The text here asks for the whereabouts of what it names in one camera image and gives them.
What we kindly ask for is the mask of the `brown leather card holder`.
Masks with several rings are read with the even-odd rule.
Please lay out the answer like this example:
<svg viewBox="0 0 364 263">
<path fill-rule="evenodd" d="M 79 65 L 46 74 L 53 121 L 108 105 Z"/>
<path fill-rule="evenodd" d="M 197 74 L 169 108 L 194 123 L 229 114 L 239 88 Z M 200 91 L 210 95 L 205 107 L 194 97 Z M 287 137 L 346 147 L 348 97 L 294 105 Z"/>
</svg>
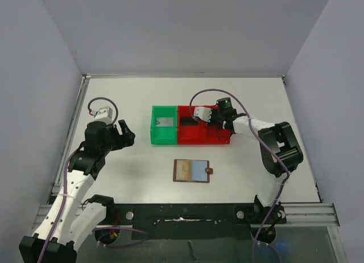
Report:
<svg viewBox="0 0 364 263">
<path fill-rule="evenodd" d="M 179 162 L 191 163 L 191 178 L 190 180 L 176 179 L 177 164 Z M 213 169 L 210 167 L 210 162 L 207 160 L 194 159 L 175 159 L 173 163 L 173 181 L 174 182 L 189 182 L 189 183 L 209 183 L 210 176 L 213 174 Z"/>
</svg>

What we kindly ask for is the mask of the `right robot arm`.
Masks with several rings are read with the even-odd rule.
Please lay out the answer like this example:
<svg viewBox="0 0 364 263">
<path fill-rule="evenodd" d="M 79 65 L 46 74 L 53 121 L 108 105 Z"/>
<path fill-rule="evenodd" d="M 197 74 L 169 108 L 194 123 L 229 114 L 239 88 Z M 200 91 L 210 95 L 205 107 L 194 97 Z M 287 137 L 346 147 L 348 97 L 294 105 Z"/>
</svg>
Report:
<svg viewBox="0 0 364 263">
<path fill-rule="evenodd" d="M 291 172 L 303 161 L 303 152 L 288 122 L 270 123 L 238 113 L 231 98 L 217 100 L 210 112 L 209 123 L 220 124 L 232 134 L 244 135 L 259 142 L 262 163 L 267 171 L 257 194 L 260 204 L 253 208 L 255 219 L 267 222 L 274 215 L 273 205 L 279 202 L 282 188 Z"/>
</svg>

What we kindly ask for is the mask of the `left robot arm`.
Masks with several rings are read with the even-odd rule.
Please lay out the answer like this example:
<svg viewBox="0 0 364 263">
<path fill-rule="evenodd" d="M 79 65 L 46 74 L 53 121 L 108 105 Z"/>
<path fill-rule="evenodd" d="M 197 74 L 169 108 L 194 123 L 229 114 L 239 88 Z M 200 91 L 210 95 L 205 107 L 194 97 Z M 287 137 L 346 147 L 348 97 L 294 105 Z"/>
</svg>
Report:
<svg viewBox="0 0 364 263">
<path fill-rule="evenodd" d="M 19 244 L 24 262 L 75 262 L 77 251 L 100 223 L 117 219 L 114 199 L 93 195 L 83 213 L 77 211 L 105 165 L 106 156 L 134 144 L 135 134 L 125 120 L 118 125 L 93 121 L 85 139 L 71 154 L 57 198 L 32 236 Z"/>
</svg>

